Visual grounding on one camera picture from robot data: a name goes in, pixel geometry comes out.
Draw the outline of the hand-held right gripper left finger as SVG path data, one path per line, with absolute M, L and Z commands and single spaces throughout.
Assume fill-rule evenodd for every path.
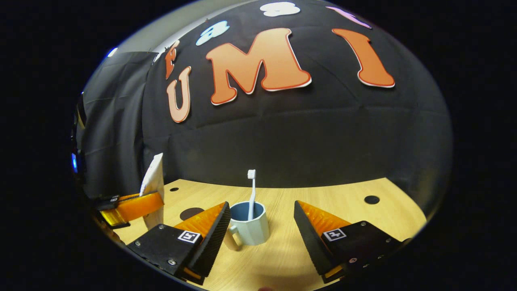
M 227 201 L 175 226 L 159 224 L 127 245 L 131 254 L 181 280 L 203 285 L 231 219 Z

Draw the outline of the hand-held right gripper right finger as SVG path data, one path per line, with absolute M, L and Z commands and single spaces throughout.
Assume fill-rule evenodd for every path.
M 303 201 L 294 219 L 310 259 L 324 283 L 358 276 L 410 242 L 398 240 L 368 221 L 350 223 Z

